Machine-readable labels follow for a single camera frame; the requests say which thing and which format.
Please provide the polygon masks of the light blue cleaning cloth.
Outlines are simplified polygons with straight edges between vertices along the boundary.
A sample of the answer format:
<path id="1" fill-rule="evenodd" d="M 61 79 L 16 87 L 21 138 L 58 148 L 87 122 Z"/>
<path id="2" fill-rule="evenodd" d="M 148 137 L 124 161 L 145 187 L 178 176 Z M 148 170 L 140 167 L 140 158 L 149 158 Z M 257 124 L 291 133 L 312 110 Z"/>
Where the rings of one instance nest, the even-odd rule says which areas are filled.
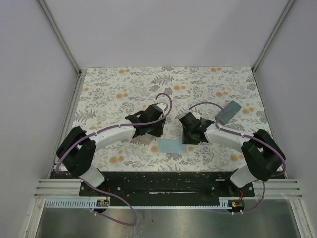
<path id="1" fill-rule="evenodd" d="M 186 152 L 186 146 L 181 140 L 160 139 L 158 143 L 158 149 L 161 153 L 184 154 Z"/>

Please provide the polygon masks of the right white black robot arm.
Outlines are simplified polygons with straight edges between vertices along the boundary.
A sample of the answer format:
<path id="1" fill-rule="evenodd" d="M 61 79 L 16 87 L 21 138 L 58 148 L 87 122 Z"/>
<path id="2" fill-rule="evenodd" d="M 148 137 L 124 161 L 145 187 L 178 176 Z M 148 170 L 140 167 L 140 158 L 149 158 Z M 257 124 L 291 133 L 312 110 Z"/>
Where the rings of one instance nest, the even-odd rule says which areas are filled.
<path id="1" fill-rule="evenodd" d="M 184 144 L 215 143 L 243 154 L 246 165 L 236 169 L 225 184 L 225 190 L 231 196 L 237 196 L 251 182 L 268 181 L 280 167 L 285 166 L 285 155 L 265 130 L 247 135 L 192 112 L 179 121 L 183 127 Z"/>

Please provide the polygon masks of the grey-blue glasses case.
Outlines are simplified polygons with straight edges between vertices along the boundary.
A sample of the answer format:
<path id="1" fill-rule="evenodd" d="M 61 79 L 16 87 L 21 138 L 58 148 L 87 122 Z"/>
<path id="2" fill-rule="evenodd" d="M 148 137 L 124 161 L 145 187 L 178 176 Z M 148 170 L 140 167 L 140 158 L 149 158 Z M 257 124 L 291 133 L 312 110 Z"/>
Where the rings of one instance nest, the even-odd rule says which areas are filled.
<path id="1" fill-rule="evenodd" d="M 220 111 L 215 120 L 221 125 L 226 125 L 228 122 L 241 110 L 242 106 L 235 101 L 229 102 L 224 108 L 224 113 Z"/>

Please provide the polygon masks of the pink glasses case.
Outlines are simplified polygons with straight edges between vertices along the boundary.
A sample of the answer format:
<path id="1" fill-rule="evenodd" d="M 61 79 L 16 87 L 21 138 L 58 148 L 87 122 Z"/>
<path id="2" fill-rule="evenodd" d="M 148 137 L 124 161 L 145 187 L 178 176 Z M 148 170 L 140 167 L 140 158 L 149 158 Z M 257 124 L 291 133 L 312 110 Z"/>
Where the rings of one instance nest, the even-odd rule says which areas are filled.
<path id="1" fill-rule="evenodd" d="M 138 144 L 149 145 L 152 139 L 153 139 L 153 136 L 146 133 L 142 136 L 138 136 L 134 138 L 133 140 Z"/>

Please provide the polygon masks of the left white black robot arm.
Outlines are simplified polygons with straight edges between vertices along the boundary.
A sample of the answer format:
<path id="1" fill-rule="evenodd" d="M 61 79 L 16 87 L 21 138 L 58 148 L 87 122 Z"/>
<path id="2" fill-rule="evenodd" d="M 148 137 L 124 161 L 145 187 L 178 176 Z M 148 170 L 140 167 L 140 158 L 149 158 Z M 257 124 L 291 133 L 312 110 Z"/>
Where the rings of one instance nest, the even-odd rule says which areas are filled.
<path id="1" fill-rule="evenodd" d="M 165 103 L 154 103 L 144 111 L 128 115 L 119 125 L 110 126 L 96 132 L 73 128 L 57 149 L 56 155 L 62 159 L 73 178 L 90 184 L 90 190 L 97 196 L 107 191 L 107 183 L 102 173 L 92 165 L 95 152 L 122 140 L 144 135 L 161 137 L 165 123 Z"/>

